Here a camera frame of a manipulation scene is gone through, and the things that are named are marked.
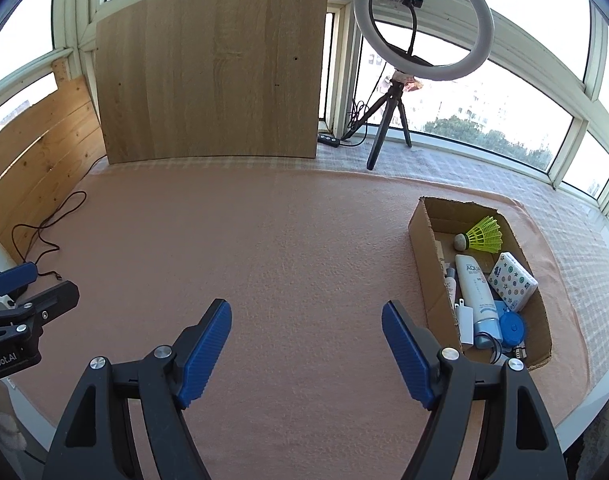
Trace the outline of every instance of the ridged blue pad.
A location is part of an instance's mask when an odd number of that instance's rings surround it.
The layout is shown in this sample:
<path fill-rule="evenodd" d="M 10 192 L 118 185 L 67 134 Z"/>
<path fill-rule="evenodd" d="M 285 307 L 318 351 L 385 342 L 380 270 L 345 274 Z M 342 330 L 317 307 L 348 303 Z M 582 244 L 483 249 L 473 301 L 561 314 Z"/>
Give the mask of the ridged blue pad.
<path fill-rule="evenodd" d="M 399 314 L 390 303 L 383 307 L 383 332 L 413 399 L 428 410 L 435 402 L 429 386 L 429 366 Z"/>
<path fill-rule="evenodd" d="M 18 265 L 0 273 L 0 296 L 9 294 L 21 286 L 38 279 L 38 268 L 33 262 Z"/>
<path fill-rule="evenodd" d="M 178 401 L 182 408 L 187 408 L 192 400 L 199 399 L 202 396 L 206 383 L 216 366 L 220 352 L 231 331 L 231 323 L 231 305 L 224 302 L 218 308 L 187 360 L 184 381 L 180 393 L 178 393 Z"/>

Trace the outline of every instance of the yellow shuttlecock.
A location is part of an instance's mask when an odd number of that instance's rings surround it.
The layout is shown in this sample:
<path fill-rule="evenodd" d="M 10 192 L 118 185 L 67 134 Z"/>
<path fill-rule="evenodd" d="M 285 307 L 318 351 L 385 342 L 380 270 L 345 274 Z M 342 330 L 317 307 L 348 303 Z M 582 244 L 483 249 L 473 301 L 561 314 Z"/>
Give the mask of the yellow shuttlecock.
<path fill-rule="evenodd" d="M 502 232 L 495 218 L 488 216 L 473 226 L 467 234 L 454 238 L 456 251 L 476 249 L 486 253 L 497 253 L 502 247 Z"/>

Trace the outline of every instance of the pink cloth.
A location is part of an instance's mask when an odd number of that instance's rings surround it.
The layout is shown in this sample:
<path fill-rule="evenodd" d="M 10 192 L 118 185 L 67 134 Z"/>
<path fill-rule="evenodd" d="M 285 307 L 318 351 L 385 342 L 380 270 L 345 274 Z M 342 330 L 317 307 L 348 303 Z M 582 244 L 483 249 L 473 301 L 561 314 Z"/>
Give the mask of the pink cloth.
<path fill-rule="evenodd" d="M 80 304 L 45 327 L 42 362 L 14 377 L 54 423 L 92 357 L 139 359 L 225 298 L 232 333 L 185 412 L 213 478 L 400 478 L 427 412 L 409 397 L 380 315 L 395 298 L 426 324 L 407 232 L 423 195 L 507 218 L 547 308 L 553 357 L 533 378 L 553 423 L 587 393 L 575 312 L 518 202 L 403 178 L 191 166 L 108 168 L 80 188 L 88 201 L 45 234 L 62 250 L 40 263 L 79 286 Z M 480 404 L 454 478 L 469 477 Z M 143 471 L 156 478 L 140 410 L 133 418 Z"/>

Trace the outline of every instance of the ring light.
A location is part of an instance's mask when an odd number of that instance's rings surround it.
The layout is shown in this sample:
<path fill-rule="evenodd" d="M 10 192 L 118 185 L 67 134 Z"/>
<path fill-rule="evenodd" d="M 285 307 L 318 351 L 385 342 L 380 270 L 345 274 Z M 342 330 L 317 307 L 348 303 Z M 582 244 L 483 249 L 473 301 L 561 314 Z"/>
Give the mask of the ring light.
<path fill-rule="evenodd" d="M 478 20 L 478 37 L 469 54 L 456 63 L 439 66 L 423 66 L 405 59 L 394 52 L 376 28 L 371 11 L 372 0 L 354 0 L 354 14 L 358 28 L 371 47 L 386 62 L 401 72 L 434 81 L 449 81 L 464 77 L 489 57 L 493 43 L 493 17 L 485 0 L 469 0 Z"/>

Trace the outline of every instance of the black tripod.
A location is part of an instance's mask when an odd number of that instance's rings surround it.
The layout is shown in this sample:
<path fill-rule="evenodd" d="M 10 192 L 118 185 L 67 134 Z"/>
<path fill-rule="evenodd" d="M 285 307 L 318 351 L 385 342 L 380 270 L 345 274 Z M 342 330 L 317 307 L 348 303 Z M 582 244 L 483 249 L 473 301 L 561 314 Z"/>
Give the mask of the black tripod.
<path fill-rule="evenodd" d="M 405 113 L 405 105 L 403 104 L 403 89 L 405 88 L 404 83 L 400 83 L 398 81 L 391 81 L 391 85 L 389 86 L 389 90 L 387 93 L 380 97 L 378 101 L 374 103 L 374 105 L 369 108 L 369 111 L 362 116 L 362 118 L 357 121 L 351 129 L 342 136 L 341 140 L 350 139 L 353 134 L 355 134 L 362 126 L 366 127 L 367 121 L 371 118 L 373 114 L 375 114 L 385 102 L 387 102 L 387 106 L 385 107 L 385 114 L 383 115 L 382 121 L 380 121 L 380 126 L 378 126 L 378 132 L 376 134 L 376 140 L 374 140 L 373 146 L 371 146 L 371 152 L 369 153 L 369 158 L 367 159 L 367 169 L 369 171 L 374 169 L 376 165 L 376 160 L 378 155 L 380 155 L 380 149 L 382 149 L 383 142 L 385 142 L 385 137 L 387 136 L 387 130 L 389 129 L 389 124 L 391 123 L 391 119 L 393 118 L 393 112 L 396 108 L 400 112 L 400 120 L 403 123 L 403 132 L 405 133 L 405 142 L 407 146 L 411 148 L 411 134 L 409 133 L 409 124 L 407 123 L 407 114 Z"/>

